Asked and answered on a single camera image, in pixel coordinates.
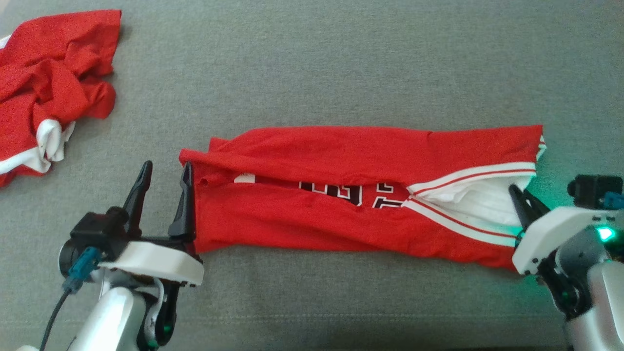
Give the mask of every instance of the red stripe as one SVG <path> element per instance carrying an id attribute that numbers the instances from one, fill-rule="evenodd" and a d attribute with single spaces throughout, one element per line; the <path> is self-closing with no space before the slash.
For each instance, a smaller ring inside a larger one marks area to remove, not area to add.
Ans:
<path id="1" fill-rule="evenodd" d="M 461 222 L 461 221 L 459 221 L 459 220 L 457 220 L 457 219 L 455 219 L 455 218 L 453 218 L 453 217 L 451 217 L 451 216 L 449 216 L 449 215 L 446 215 L 446 214 L 444 214 L 444 213 L 442 213 L 442 212 L 440 212 L 440 211 L 436 210 L 435 208 L 433 208 L 433 207 L 431 207 L 431 206 L 428 206 L 428 205 L 426 205 L 426 204 L 423 204 L 422 202 L 420 202 L 420 201 L 418 201 L 418 200 L 411 199 L 411 201 L 412 201 L 412 202 L 416 202 L 416 203 L 418 203 L 419 205 L 421 205 L 421 206 L 423 206 L 423 207 L 425 207 L 425 208 L 427 208 L 427 209 L 429 209 L 429 210 L 431 210 L 431 211 L 433 211 L 433 212 L 435 212 L 435 213 L 437 213 L 437 214 L 441 215 L 442 217 L 444 217 L 444 218 L 446 218 L 446 219 L 448 219 L 448 220 L 451 220 L 451 221 L 453 221 L 453 222 L 455 222 L 455 223 L 457 223 L 457 224 L 459 224 L 459 225 L 461 225 L 461 226 L 463 226 L 463 227 L 466 227 L 466 228 L 468 228 L 468 229 L 472 229 L 472 230 L 475 230 L 475 231 L 477 231 L 477 232 L 481 232 L 481 233 L 484 233 L 484 234 L 496 235 L 496 236 L 498 236 L 498 237 L 515 238 L 515 235 L 503 234 L 503 233 L 496 233 L 496 232 L 490 232 L 490 231 L 488 231 L 488 230 L 483 230 L 483 229 L 479 229 L 479 228 L 473 227 L 473 226 L 471 226 L 471 225 L 469 225 L 469 224 L 466 224 L 466 223 L 463 223 L 463 222 Z"/>
<path id="2" fill-rule="evenodd" d="M 419 190 L 419 191 L 415 192 L 414 195 L 418 195 L 418 194 L 420 194 L 421 192 L 424 192 L 424 191 L 429 191 L 429 190 L 445 187 L 445 186 L 447 186 L 449 184 L 452 184 L 452 183 L 455 183 L 455 182 L 459 182 L 460 180 L 464 180 L 464 179 L 468 179 L 468 178 L 472 178 L 472 177 L 484 176 L 486 174 L 515 173 L 515 172 L 533 172 L 533 173 L 535 173 L 535 169 L 509 169 L 509 170 L 506 170 L 506 171 L 490 171 L 490 172 L 475 173 L 475 174 L 471 174 L 471 175 L 466 175 L 466 176 L 461 177 L 461 178 L 450 180 L 449 182 L 446 182 L 446 183 L 441 184 L 441 185 L 437 185 L 435 187 L 430 187 L 430 188 Z"/>

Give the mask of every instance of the white trim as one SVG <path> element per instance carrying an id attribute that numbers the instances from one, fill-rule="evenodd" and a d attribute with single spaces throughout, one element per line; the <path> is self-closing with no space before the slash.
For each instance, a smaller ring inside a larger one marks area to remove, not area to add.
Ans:
<path id="1" fill-rule="evenodd" d="M 411 198 L 425 204 L 435 204 L 449 213 L 463 214 L 475 219 L 505 226 L 520 225 L 511 198 L 509 186 L 525 188 L 531 180 L 526 175 L 475 180 L 464 184 L 451 184 L 427 194 Z"/>
<path id="2" fill-rule="evenodd" d="M 238 177 L 234 178 L 234 183 L 255 183 L 256 175 L 251 173 L 242 173 Z"/>
<path id="3" fill-rule="evenodd" d="M 433 204 L 427 203 L 428 206 L 435 208 L 436 210 L 438 210 L 439 212 L 442 212 L 445 215 L 448 215 L 449 217 L 452 217 L 454 219 L 457 219 L 458 221 L 462 222 L 462 223 L 466 223 L 466 218 L 464 219 L 458 219 L 456 215 L 450 214 L 448 213 L 448 211 L 444 211 L 442 209 L 440 209 L 438 206 L 435 206 Z M 428 209 L 427 207 L 422 206 L 421 204 L 419 204 L 416 201 L 411 201 L 411 200 L 407 200 L 405 202 L 403 202 L 403 205 L 401 207 L 407 207 L 408 209 L 414 210 L 420 214 L 422 214 L 423 216 L 433 220 L 434 222 L 440 224 L 441 226 L 448 228 L 460 235 L 463 235 L 465 237 L 474 239 L 474 240 L 478 240 L 481 242 L 487 242 L 490 244 L 494 244 L 494 245 L 501 245 L 501 246 L 509 246 L 509 247 L 513 247 L 515 245 L 515 238 L 512 237 L 502 237 L 502 236 L 498 236 L 498 235 L 493 235 L 493 234 L 487 234 L 487 233 L 483 233 L 483 232 L 479 232 L 477 230 L 465 227 L 463 225 L 460 225 L 457 222 L 454 222 L 444 216 L 441 216 L 437 213 L 435 213 L 434 211 Z M 485 229 L 489 232 L 500 232 L 499 230 L 491 230 L 491 229 Z M 512 233 L 501 233 L 501 234 L 506 234 L 506 235 L 512 235 Z"/>
<path id="4" fill-rule="evenodd" d="M 4 47 L 6 46 L 6 43 L 9 42 L 9 39 L 11 38 L 10 35 L 0 39 L 0 49 L 4 49 Z"/>
<path id="5" fill-rule="evenodd" d="M 312 192 L 315 192 L 317 194 L 327 195 L 327 190 L 328 190 L 327 184 L 325 184 L 325 187 L 323 189 L 324 189 L 323 191 L 316 190 L 316 183 L 312 183 Z"/>
<path id="6" fill-rule="evenodd" d="M 50 161 L 40 156 L 38 147 L 33 147 L 0 161 L 0 174 L 11 172 L 21 165 L 34 169 L 39 173 L 45 173 L 50 169 Z"/>
<path id="7" fill-rule="evenodd" d="M 537 151 L 537 160 L 539 161 L 540 157 L 546 151 L 546 142 L 544 141 L 544 136 L 540 137 L 540 144 L 538 147 L 539 147 L 539 150 Z"/>
<path id="8" fill-rule="evenodd" d="M 384 187 L 390 188 L 390 190 L 381 190 L 381 188 L 379 187 L 381 184 L 383 184 Z M 393 185 L 387 185 L 386 183 L 377 183 L 377 192 L 384 192 L 386 194 L 393 194 L 394 193 L 394 186 Z"/>
<path id="9" fill-rule="evenodd" d="M 358 199 L 358 204 L 356 206 L 362 206 L 362 193 L 363 193 L 363 189 L 362 189 L 361 185 L 358 185 L 358 188 L 359 188 L 359 199 Z M 340 190 L 346 190 L 347 191 L 347 195 L 346 196 L 340 195 Z M 338 187 L 338 194 L 337 194 L 337 196 L 339 198 L 341 198 L 341 199 L 346 199 L 347 201 L 351 202 L 351 188 L 349 188 L 348 185 L 341 185 L 341 186 L 339 186 Z"/>
<path id="10" fill-rule="evenodd" d="M 516 170 L 526 170 L 526 169 L 530 171 L 513 172 Z M 440 186 L 446 183 L 450 183 L 448 185 L 456 185 L 456 184 L 463 184 L 465 182 L 472 182 L 477 179 L 486 179 L 486 178 L 494 178 L 494 177 L 509 177 L 509 176 L 514 176 L 514 177 L 529 176 L 529 178 L 531 178 L 534 175 L 535 175 L 535 163 L 533 162 L 509 162 L 505 164 L 494 164 L 490 166 L 479 166 L 479 167 L 462 169 L 461 171 L 453 172 L 451 174 L 445 175 L 444 177 L 440 177 L 430 182 L 412 184 L 409 187 L 407 187 L 407 189 L 410 193 L 413 194 L 415 192 L 419 192 L 424 189 L 438 187 L 436 189 L 426 190 L 422 193 L 422 194 L 426 194 L 433 190 L 439 190 Z M 468 177 L 468 178 L 454 182 L 454 180 L 464 178 L 464 177 Z"/>
<path id="11" fill-rule="evenodd" d="M 379 205 L 379 207 L 375 207 L 375 205 L 377 204 L 377 201 L 379 201 L 379 200 L 382 200 L 382 201 L 385 201 L 385 202 L 394 202 L 394 203 L 396 203 L 396 205 L 394 205 L 394 204 L 381 204 L 381 205 Z M 373 201 L 373 208 L 374 209 L 382 209 L 382 208 L 384 208 L 384 206 L 395 207 L 396 208 L 396 207 L 402 207 L 403 203 L 401 201 L 388 199 L 385 196 L 377 196 L 377 197 L 375 197 L 375 201 Z"/>
<path id="12" fill-rule="evenodd" d="M 0 174 L 5 174 L 24 165 L 39 173 L 50 169 L 50 161 L 61 161 L 65 158 L 65 142 L 74 132 L 75 122 L 71 122 L 64 131 L 54 119 L 45 119 L 37 127 L 37 146 L 22 151 L 8 159 L 0 161 Z"/>

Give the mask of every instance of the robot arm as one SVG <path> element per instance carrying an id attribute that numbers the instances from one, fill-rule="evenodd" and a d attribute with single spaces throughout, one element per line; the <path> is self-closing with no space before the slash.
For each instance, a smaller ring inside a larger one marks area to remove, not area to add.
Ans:
<path id="1" fill-rule="evenodd" d="M 100 299 L 68 351 L 157 350 L 173 334 L 179 289 L 202 284 L 204 268 L 193 244 L 192 167 L 184 167 L 182 195 L 166 237 L 143 237 L 139 228 L 151 176 L 152 163 L 147 161 L 124 206 L 111 207 L 106 214 L 87 213 L 61 249 L 59 270 L 67 278 L 66 293 L 75 293 L 82 281 L 101 284 Z M 85 256 L 87 261 L 97 257 L 97 266 L 77 278 L 76 267 Z"/>
<path id="2" fill-rule="evenodd" d="M 524 229 L 512 261 L 546 283 L 574 350 L 624 351 L 622 179 L 580 175 L 569 189 L 577 206 L 549 210 L 510 187 Z"/>

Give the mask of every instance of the basketball jersey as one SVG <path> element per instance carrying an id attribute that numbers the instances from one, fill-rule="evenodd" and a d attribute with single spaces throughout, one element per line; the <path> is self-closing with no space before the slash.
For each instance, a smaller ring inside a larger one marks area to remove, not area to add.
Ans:
<path id="1" fill-rule="evenodd" d="M 106 118 L 120 10 L 58 14 L 21 24 L 0 39 L 0 187 L 41 176 L 65 158 L 76 120 Z"/>
<path id="2" fill-rule="evenodd" d="M 507 188 L 529 184 L 544 149 L 542 126 L 273 127 L 180 160 L 193 164 L 200 252 L 394 250 L 513 269 Z"/>

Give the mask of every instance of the gray fabric surface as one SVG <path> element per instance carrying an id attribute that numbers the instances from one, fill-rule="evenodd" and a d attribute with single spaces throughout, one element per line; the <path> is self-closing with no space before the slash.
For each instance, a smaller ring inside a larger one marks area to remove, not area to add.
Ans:
<path id="1" fill-rule="evenodd" d="M 569 204 L 577 173 L 624 174 L 621 1 L 12 0 L 0 35 L 41 15 L 124 12 L 105 121 L 67 159 L 0 190 L 0 349 L 38 345 L 61 294 L 58 248 L 85 211 L 121 204 L 155 164 L 142 221 L 163 233 L 181 148 L 310 124 L 467 129 L 545 124 L 532 190 Z M 545 287 L 509 272 L 393 253 L 232 247 L 203 255 L 167 350 L 560 345 Z M 64 350 L 96 288 L 68 299 Z"/>

